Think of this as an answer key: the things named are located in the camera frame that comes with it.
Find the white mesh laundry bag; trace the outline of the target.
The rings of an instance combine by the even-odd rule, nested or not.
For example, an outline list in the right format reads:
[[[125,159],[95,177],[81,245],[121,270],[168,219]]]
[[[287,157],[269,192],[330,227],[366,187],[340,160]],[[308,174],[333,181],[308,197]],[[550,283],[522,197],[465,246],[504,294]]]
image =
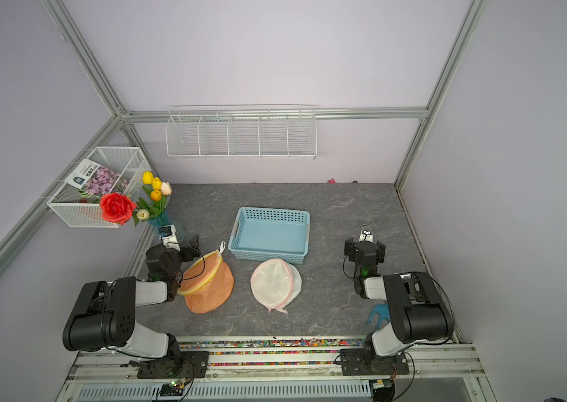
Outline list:
[[[302,284],[298,268],[281,259],[264,261],[250,280],[254,298],[270,313],[287,314],[287,306],[300,294]]]

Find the orange mesh laundry bag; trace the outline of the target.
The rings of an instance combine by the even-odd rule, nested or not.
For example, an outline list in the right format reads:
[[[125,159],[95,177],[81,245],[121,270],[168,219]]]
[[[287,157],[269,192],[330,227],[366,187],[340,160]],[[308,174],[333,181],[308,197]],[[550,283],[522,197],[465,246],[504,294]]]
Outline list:
[[[219,308],[231,296],[235,279],[224,261],[226,242],[215,251],[201,256],[184,273],[177,294],[195,314],[209,313]]]

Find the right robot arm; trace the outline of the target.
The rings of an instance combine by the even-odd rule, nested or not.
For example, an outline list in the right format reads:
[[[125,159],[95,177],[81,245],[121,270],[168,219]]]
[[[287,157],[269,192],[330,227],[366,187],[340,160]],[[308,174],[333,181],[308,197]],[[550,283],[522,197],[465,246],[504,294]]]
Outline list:
[[[355,263],[352,276],[357,295],[383,301],[388,323],[366,336],[360,348],[342,349],[338,361],[344,376],[390,376],[409,373],[407,350],[438,346],[452,339],[451,308],[436,281],[425,271],[382,275],[385,246],[367,239],[345,241],[346,261]]]

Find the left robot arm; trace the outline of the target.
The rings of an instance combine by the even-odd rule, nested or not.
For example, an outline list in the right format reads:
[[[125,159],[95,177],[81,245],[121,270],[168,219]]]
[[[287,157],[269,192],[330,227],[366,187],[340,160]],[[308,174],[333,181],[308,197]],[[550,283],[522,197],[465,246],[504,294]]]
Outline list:
[[[181,266],[201,255],[199,237],[181,246],[164,237],[146,252],[149,274],[85,284],[62,332],[68,351],[109,351],[130,358],[140,380],[180,379],[188,385],[206,375],[207,352],[181,351],[176,337],[159,333],[136,321],[136,309],[174,301],[183,282]]]

